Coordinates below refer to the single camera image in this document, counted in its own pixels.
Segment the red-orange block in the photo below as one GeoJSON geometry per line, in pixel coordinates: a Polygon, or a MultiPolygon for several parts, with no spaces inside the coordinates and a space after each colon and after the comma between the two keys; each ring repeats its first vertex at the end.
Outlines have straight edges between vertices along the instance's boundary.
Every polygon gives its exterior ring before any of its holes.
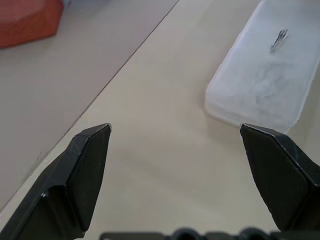
{"type": "Polygon", "coordinates": [[[61,0],[0,0],[0,48],[55,35],[63,9],[61,0]]]}

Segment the black plastic part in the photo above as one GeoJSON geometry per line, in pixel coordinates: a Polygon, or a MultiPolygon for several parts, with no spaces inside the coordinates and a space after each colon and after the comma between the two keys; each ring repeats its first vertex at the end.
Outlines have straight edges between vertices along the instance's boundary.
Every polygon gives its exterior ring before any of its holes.
{"type": "Polygon", "coordinates": [[[77,134],[37,178],[0,240],[73,240],[88,230],[111,133],[103,124],[77,134]]]}
{"type": "MultiPolygon", "coordinates": [[[[100,236],[100,240],[177,240],[177,236],[198,235],[198,233],[189,228],[178,229],[172,236],[153,232],[108,232],[100,236]]],[[[203,240],[319,240],[320,233],[316,231],[288,231],[272,232],[266,234],[257,228],[246,228],[242,230],[239,236],[233,236],[224,232],[208,232],[205,235],[197,236],[203,240]]]]}
{"type": "Polygon", "coordinates": [[[255,184],[278,228],[320,230],[320,167],[287,136],[244,124],[255,184]]]}
{"type": "Polygon", "coordinates": [[[191,228],[181,228],[172,234],[171,240],[203,240],[203,237],[191,228]]]}

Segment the white plastic container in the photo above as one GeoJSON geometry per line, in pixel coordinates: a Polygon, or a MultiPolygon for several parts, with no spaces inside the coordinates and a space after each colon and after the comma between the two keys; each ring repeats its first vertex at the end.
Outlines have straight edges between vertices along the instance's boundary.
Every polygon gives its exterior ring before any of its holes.
{"type": "Polygon", "coordinates": [[[209,83],[205,108],[233,125],[287,133],[300,117],[319,60],[320,5],[264,0],[209,83]],[[287,38],[270,53],[282,29],[287,38]]]}

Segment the plastic box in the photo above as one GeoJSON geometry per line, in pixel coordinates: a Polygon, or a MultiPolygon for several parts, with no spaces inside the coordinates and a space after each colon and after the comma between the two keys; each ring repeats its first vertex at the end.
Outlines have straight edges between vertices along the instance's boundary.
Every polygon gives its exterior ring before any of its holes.
{"type": "Polygon", "coordinates": [[[205,93],[205,108],[233,125],[287,133],[298,121],[320,60],[320,5],[264,0],[205,93]],[[280,30],[287,38],[273,53],[280,30]]]}

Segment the white tabletop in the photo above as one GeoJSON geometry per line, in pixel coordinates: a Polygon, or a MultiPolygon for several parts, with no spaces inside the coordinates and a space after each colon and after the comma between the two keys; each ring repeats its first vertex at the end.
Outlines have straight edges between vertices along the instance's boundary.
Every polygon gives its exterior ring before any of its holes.
{"type": "MultiPolygon", "coordinates": [[[[85,128],[112,124],[104,179],[85,239],[189,226],[237,233],[276,225],[253,181],[239,128],[208,117],[204,93],[259,0],[180,0],[2,211],[85,128]]],[[[316,77],[289,132],[316,159],[316,77]]]]}

